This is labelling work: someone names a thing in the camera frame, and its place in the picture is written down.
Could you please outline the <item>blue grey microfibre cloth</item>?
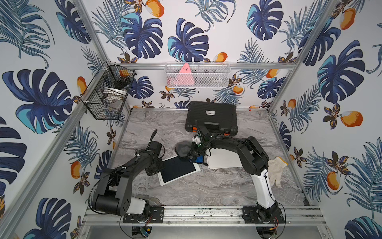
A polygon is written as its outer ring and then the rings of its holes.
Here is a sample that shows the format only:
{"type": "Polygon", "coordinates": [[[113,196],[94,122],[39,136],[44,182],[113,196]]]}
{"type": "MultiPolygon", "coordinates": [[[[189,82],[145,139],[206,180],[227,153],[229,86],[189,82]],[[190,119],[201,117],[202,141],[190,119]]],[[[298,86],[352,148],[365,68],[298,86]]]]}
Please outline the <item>blue grey microfibre cloth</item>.
{"type": "Polygon", "coordinates": [[[175,146],[175,152],[182,161],[208,166],[208,163],[205,161],[206,148],[201,143],[197,144],[191,141],[179,142],[175,146]]]}

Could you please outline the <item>white drawing tablet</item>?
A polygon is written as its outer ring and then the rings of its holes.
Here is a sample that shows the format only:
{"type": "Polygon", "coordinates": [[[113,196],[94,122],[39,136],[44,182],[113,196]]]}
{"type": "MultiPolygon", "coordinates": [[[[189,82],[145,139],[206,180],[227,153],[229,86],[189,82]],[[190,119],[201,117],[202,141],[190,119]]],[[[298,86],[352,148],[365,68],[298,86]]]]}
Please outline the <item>white drawing tablet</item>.
{"type": "Polygon", "coordinates": [[[164,168],[158,173],[160,186],[200,172],[201,170],[198,164],[181,160],[178,156],[165,159],[163,165],[164,168]]]}
{"type": "Polygon", "coordinates": [[[208,169],[242,167],[239,155],[235,152],[212,148],[207,153],[210,155],[207,156],[208,169]]]}

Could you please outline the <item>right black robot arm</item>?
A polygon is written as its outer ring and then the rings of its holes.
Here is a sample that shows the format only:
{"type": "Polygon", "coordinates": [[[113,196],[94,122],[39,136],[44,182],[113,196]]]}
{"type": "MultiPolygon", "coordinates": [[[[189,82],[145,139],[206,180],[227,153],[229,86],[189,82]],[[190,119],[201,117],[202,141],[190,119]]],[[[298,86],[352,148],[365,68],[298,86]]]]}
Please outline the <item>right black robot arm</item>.
{"type": "Polygon", "coordinates": [[[196,135],[187,154],[190,161],[205,156],[207,151],[224,149],[239,156],[244,170],[250,174],[257,194],[255,206],[244,206],[242,218],[247,224],[279,224],[286,223],[285,208],[275,198],[269,181],[269,157],[258,141],[248,138],[235,138],[229,133],[212,133],[205,126],[192,129],[196,135]]]}

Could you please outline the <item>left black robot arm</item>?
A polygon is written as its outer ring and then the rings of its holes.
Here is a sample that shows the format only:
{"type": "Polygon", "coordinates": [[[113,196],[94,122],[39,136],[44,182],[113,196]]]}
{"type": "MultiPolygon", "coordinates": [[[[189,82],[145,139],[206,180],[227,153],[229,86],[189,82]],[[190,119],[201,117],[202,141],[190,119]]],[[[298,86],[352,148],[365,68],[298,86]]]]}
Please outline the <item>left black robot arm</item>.
{"type": "Polygon", "coordinates": [[[90,194],[90,209],[99,214],[132,216],[139,223],[150,218],[149,202],[132,196],[133,180],[145,171],[153,176],[164,169],[163,144],[154,141],[155,129],[146,148],[136,150],[135,156],[122,166],[106,168],[100,175],[95,192],[90,194]]]}

